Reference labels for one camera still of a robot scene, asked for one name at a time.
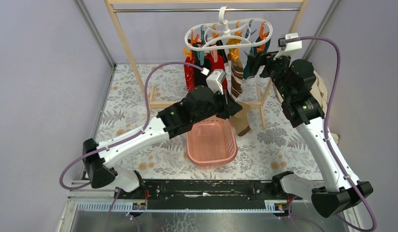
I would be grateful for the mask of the white clip sock hanger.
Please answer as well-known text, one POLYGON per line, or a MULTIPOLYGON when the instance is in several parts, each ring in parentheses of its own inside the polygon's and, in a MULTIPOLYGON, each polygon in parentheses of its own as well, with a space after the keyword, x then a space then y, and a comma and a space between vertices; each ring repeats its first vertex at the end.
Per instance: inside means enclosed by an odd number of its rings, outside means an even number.
POLYGON ((260 47, 271 40, 272 24, 262 18, 227 20, 225 13, 229 10, 223 6, 218 10, 218 21, 204 23, 190 28, 185 36, 185 45, 192 51, 211 51, 217 49, 217 41, 223 41, 219 49, 236 49, 260 47), (241 43, 226 45, 230 38, 240 39, 241 43))

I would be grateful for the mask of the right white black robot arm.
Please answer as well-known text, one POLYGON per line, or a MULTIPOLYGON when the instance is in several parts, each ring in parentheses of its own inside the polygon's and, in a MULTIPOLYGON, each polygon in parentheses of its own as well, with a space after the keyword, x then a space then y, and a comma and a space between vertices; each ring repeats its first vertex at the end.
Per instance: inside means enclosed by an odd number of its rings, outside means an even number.
POLYGON ((325 115, 311 94, 316 81, 313 64, 303 59, 291 61, 289 56, 275 58, 277 52, 248 56, 246 69, 255 76, 260 67, 261 78, 269 77, 283 98, 281 104, 285 117, 302 136, 322 174, 321 181, 313 181, 286 171, 273 176, 271 193, 277 199, 288 194, 310 201, 325 218, 361 203, 363 197, 373 192, 368 181, 360 181, 351 170, 334 139, 325 134, 325 115))

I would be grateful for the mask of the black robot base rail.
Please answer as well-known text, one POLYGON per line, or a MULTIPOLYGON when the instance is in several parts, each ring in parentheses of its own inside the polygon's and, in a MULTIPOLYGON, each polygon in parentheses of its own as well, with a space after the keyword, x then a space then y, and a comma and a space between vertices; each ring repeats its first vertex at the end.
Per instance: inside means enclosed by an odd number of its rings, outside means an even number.
POLYGON ((264 180, 146 179, 132 192, 120 190, 120 200, 135 200, 141 210, 266 211, 283 214, 289 197, 264 180))

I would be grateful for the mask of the tan brown sock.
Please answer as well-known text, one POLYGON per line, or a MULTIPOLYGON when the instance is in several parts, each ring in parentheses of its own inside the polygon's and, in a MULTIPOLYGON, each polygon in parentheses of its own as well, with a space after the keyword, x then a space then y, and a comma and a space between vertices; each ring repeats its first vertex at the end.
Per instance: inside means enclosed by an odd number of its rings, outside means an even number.
POLYGON ((241 101, 237 103, 242 106, 242 109, 230 118, 230 123, 235 129, 237 136, 241 137, 251 130, 248 121, 248 113, 251 110, 251 106, 241 101))

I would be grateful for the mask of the red snowflake sock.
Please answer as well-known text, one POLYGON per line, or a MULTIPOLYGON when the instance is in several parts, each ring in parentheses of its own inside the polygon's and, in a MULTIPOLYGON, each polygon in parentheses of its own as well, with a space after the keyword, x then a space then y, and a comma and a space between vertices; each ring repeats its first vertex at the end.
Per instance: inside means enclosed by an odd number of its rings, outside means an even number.
MULTIPOLYGON (((189 57, 186 57, 185 62, 189 63, 189 64, 195 64, 194 55, 190 55, 189 57)), ((184 65, 184 76, 185 76, 186 88, 187 88, 188 92, 193 91, 195 88, 194 70, 195 70, 195 68, 193 66, 184 65)))

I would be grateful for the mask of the red santa sock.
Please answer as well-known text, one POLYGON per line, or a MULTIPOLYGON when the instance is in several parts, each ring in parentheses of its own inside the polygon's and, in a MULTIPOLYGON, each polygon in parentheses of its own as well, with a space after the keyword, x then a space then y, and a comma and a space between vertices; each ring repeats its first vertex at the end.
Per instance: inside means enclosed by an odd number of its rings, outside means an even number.
POLYGON ((206 61, 210 62, 209 70, 213 72, 214 70, 223 70, 225 71, 224 60, 221 55, 218 54, 217 51, 211 51, 209 54, 205 56, 206 61))

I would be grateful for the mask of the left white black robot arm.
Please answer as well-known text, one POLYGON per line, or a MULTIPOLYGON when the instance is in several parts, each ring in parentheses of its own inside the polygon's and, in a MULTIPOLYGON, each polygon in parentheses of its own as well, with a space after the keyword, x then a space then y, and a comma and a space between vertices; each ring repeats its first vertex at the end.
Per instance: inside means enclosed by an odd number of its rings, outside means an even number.
POLYGON ((133 199, 142 196, 144 186, 135 173, 122 174, 114 166, 128 155, 155 143, 170 140, 191 131, 195 123, 212 116, 227 119, 242 110, 224 90, 213 92, 206 86, 196 87, 185 98, 149 117, 148 123, 116 138, 83 143, 83 163, 90 186, 99 189, 110 184, 125 190, 133 199))

